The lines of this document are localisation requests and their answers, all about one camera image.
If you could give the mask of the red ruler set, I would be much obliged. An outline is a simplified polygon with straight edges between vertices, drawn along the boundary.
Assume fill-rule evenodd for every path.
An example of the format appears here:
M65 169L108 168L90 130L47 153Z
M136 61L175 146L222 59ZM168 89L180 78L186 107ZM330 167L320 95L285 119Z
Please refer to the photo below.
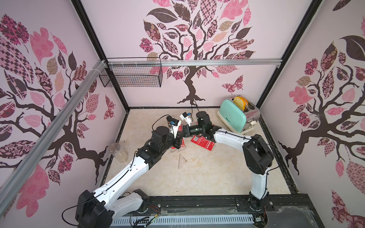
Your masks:
M205 137L203 136L194 136L191 140L192 143L208 150L208 151L212 151L212 149L214 148L215 146L215 143L210 141L210 140L207 140Z
M174 141L172 150L176 151L176 150L183 150L183 149L185 149L185 142L183 139L182 127L180 126L178 128L178 132L177 132L176 139Z

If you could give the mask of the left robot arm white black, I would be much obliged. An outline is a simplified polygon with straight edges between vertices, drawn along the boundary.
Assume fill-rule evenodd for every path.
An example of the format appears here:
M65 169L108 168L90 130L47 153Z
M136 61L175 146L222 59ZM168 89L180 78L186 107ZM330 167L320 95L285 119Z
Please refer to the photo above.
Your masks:
M114 178L93 192L85 190L75 205L75 227L108 228L115 219L133 211L146 210L149 197L141 190L129 196L122 194L140 176L148 172L163 154L174 147L179 149L183 132L159 126L152 132L152 138L136 151L132 161Z

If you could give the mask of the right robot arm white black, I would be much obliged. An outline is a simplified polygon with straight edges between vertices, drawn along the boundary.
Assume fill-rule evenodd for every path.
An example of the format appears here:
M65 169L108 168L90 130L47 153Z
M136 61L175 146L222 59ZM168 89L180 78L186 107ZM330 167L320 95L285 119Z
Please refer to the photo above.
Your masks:
M198 112L198 124L183 125L184 138L200 136L213 143L221 143L235 148L244 154L246 166L252 172L252 187L249 192L249 205L254 211L265 207L269 194L267 190L268 175L274 155L261 135L243 136L213 125L205 111Z

